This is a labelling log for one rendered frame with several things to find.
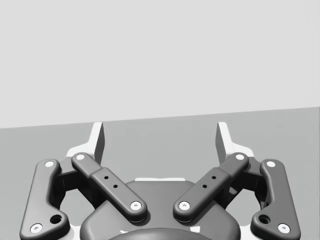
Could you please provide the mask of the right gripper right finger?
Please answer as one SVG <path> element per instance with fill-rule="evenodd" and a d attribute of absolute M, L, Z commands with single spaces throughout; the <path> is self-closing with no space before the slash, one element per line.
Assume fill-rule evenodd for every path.
<path fill-rule="evenodd" d="M 249 227 L 254 237 L 300 240 L 301 228 L 284 164 L 276 159 L 257 161 L 250 148 L 233 142 L 225 122 L 217 123 L 215 147 L 219 166 L 176 200 L 174 218 L 191 222 L 212 201 L 226 208 L 245 189 L 254 192 L 260 206 Z"/>

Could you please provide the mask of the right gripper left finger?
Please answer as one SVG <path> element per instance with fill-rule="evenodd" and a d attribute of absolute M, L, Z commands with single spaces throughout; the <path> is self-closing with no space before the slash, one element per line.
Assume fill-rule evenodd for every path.
<path fill-rule="evenodd" d="M 79 190 L 94 208 L 107 200 L 130 223 L 148 216 L 147 203 L 110 169 L 101 166 L 105 147 L 102 122 L 95 122 L 86 143 L 70 148 L 65 159 L 45 159 L 36 166 L 19 230 L 20 240 L 61 240 L 71 230 L 61 203 Z"/>

